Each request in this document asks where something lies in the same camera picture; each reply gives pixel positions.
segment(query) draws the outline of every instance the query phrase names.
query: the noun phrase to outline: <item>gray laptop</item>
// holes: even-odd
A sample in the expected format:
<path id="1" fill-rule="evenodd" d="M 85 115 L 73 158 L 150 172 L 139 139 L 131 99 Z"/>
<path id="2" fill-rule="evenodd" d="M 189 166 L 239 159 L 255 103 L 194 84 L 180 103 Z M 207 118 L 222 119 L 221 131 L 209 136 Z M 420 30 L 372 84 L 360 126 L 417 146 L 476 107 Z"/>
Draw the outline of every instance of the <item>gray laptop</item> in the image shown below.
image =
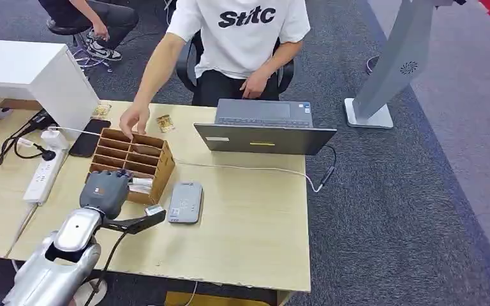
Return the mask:
<path id="1" fill-rule="evenodd" d="M 335 129 L 313 128 L 311 103 L 220 99 L 215 124 L 194 125 L 212 151 L 315 155 Z"/>

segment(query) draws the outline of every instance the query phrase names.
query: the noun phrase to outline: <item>laptop keyboard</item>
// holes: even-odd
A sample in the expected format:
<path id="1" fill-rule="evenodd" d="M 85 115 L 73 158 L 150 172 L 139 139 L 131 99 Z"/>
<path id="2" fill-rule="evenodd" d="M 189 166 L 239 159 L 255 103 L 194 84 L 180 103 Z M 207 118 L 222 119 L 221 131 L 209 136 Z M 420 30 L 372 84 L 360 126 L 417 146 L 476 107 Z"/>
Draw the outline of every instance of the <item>laptop keyboard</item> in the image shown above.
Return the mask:
<path id="1" fill-rule="evenodd" d="M 311 128 L 308 121 L 295 120 L 219 118 L 218 124 L 226 124 L 229 126 L 278 126 L 281 128 Z"/>

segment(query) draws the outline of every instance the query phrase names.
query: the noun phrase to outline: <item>person sitting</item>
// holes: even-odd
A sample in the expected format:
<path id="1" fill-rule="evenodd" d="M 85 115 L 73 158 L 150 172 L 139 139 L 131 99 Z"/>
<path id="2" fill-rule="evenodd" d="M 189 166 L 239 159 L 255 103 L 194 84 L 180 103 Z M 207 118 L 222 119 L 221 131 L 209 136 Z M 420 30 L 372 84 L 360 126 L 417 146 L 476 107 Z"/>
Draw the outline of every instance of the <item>person sitting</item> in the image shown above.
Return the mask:
<path id="1" fill-rule="evenodd" d="M 193 105 L 220 98 L 278 100 L 275 72 L 299 52 L 310 30 L 305 0 L 177 0 L 166 35 L 155 48 L 120 127 L 145 134 L 149 103 L 168 81 L 186 41 L 200 31 L 204 53 L 195 67 Z M 279 48 L 273 53 L 280 40 Z"/>
<path id="2" fill-rule="evenodd" d="M 92 0 L 38 0 L 59 27 L 93 26 L 87 33 L 87 52 L 109 61 L 120 61 L 115 48 L 136 27 L 138 13 L 129 7 Z"/>

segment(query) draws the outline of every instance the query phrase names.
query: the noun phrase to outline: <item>office chair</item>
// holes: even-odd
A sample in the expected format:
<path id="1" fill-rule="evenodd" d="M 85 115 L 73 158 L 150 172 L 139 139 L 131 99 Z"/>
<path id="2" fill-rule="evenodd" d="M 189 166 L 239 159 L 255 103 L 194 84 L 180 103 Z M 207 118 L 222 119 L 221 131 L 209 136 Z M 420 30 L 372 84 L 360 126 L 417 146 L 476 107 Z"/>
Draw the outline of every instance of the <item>office chair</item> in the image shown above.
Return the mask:
<path id="1" fill-rule="evenodd" d="M 86 68 L 95 67 L 97 65 L 106 66 L 106 70 L 108 72 L 112 72 L 112 67 L 105 59 L 100 59 L 98 57 L 94 57 L 91 54 L 87 53 L 87 43 L 85 42 L 85 38 L 82 33 L 89 30 L 91 26 L 87 25 L 84 27 L 59 27 L 56 26 L 56 22 L 51 18 L 46 21 L 46 26 L 50 32 L 63 35 L 63 36 L 72 36 L 72 44 L 74 47 L 78 47 L 78 50 L 72 54 L 78 66 L 82 68 L 84 71 Z"/>
<path id="2" fill-rule="evenodd" d="M 279 48 L 280 46 L 280 41 L 277 39 L 277 42 L 275 44 L 275 50 Z M 202 56 L 204 52 L 204 44 L 202 43 L 202 38 L 200 36 L 200 32 L 197 32 L 192 40 L 190 40 L 181 53 L 179 54 L 179 57 L 177 58 L 177 65 L 175 66 L 175 70 L 177 72 L 177 76 L 187 87 L 188 90 L 195 92 L 196 91 L 196 77 L 193 78 L 193 80 L 189 77 L 189 62 L 192 60 L 192 51 L 193 47 L 196 50 L 196 57 L 193 59 L 195 66 L 200 62 L 200 57 Z M 294 76 L 294 60 L 292 59 L 288 64 L 284 65 L 279 71 L 277 72 L 277 78 L 279 81 L 278 84 L 278 92 L 281 94 L 283 93 L 288 86 L 290 85 L 290 82 L 292 81 L 292 78 Z"/>

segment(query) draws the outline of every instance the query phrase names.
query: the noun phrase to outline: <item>sneaker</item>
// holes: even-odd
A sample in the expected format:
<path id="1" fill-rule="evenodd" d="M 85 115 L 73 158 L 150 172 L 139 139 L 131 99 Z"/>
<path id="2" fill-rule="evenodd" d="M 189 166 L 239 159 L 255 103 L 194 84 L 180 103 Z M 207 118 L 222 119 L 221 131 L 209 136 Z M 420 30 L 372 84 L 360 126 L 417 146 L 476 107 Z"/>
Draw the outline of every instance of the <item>sneaker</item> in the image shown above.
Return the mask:
<path id="1" fill-rule="evenodd" d="M 120 61 L 122 58 L 119 52 L 103 47 L 96 41 L 88 46 L 87 53 L 95 57 L 100 57 L 101 59 L 107 59 L 108 61 Z"/>
<path id="2" fill-rule="evenodd" d="M 94 43 L 95 39 L 94 39 L 94 30 L 91 29 L 91 31 L 89 31 L 87 33 L 87 35 L 85 36 L 85 42 L 87 43 L 87 45 L 91 45 L 92 43 Z"/>

